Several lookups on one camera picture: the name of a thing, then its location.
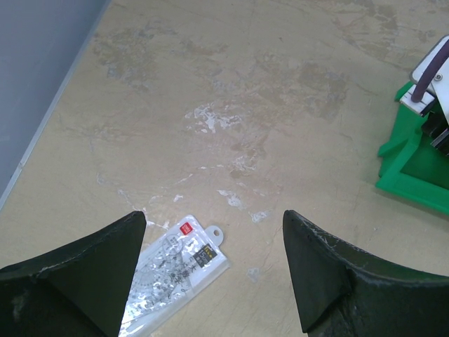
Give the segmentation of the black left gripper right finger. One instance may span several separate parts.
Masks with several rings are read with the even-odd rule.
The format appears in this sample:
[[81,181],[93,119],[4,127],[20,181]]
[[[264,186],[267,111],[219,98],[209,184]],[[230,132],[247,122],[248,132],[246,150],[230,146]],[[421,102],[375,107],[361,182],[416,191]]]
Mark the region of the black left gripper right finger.
[[447,336],[448,278],[374,256],[293,210],[283,242],[308,336]]

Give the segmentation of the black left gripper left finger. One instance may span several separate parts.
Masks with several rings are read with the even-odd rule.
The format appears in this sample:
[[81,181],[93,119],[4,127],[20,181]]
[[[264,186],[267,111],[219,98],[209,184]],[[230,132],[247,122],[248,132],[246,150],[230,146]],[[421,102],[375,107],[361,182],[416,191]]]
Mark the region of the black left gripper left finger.
[[2,336],[118,336],[146,219],[134,211],[1,269]]

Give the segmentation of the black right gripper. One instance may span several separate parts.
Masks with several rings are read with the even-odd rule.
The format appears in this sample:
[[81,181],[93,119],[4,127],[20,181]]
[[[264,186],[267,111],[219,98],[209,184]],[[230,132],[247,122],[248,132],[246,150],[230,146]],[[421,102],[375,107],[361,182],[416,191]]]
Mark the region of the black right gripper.
[[421,126],[423,134],[431,138],[431,146],[448,156],[448,121],[439,105],[432,107]]

